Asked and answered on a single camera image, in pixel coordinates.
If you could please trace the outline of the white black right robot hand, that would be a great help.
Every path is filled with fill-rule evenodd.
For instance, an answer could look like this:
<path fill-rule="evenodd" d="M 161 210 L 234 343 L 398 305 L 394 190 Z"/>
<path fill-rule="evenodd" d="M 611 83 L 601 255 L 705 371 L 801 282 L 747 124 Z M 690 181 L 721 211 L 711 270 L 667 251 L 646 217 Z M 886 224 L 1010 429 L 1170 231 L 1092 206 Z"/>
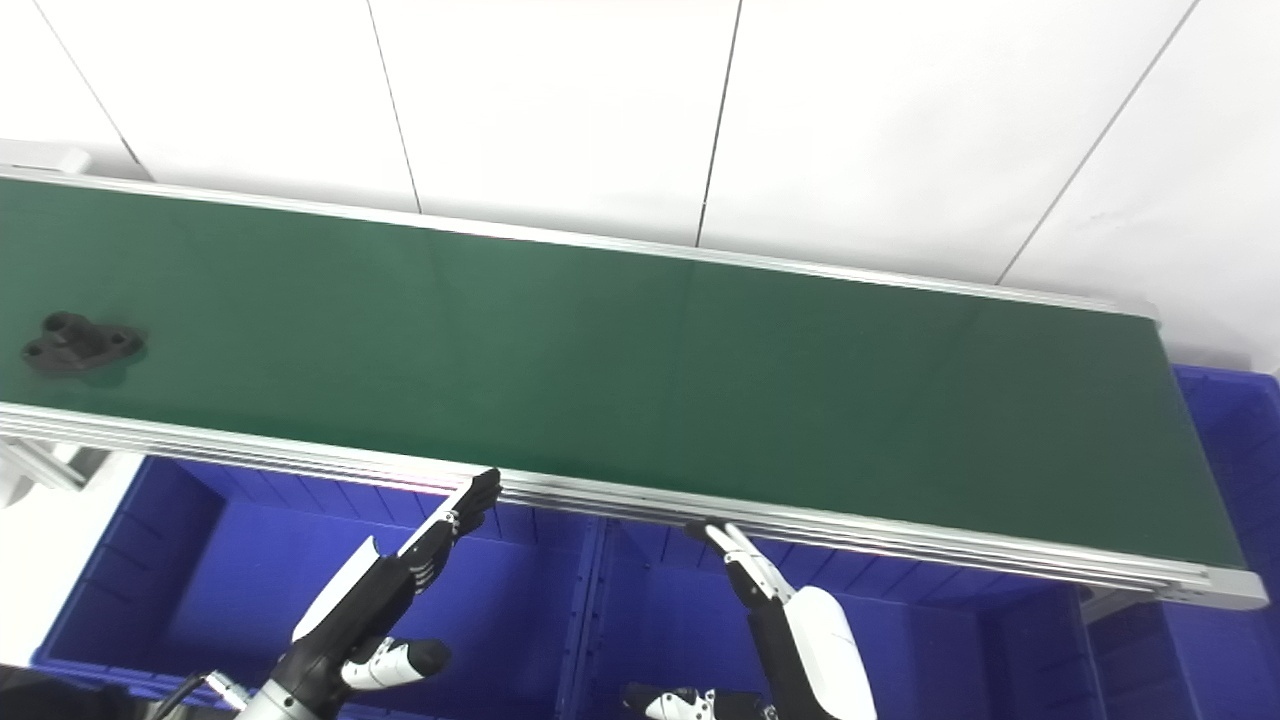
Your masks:
<path fill-rule="evenodd" d="M 769 694 L 628 683 L 622 705 L 645 719 L 876 719 L 860 650 L 841 603 L 815 585 L 791 585 L 733 523 L 707 518 L 686 536 L 712 548 L 748 611 Z"/>

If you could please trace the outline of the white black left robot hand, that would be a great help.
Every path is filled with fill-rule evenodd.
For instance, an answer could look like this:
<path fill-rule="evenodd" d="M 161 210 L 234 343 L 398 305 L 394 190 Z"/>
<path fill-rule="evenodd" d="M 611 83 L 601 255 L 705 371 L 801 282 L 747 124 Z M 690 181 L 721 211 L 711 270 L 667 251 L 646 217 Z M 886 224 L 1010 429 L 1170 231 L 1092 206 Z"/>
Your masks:
<path fill-rule="evenodd" d="M 451 661 L 438 639 L 402 639 L 393 626 L 438 580 L 451 552 L 502 492 L 500 471 L 466 480 L 396 553 L 367 537 L 316 596 L 242 719 L 335 719 L 351 696 L 420 682 Z"/>

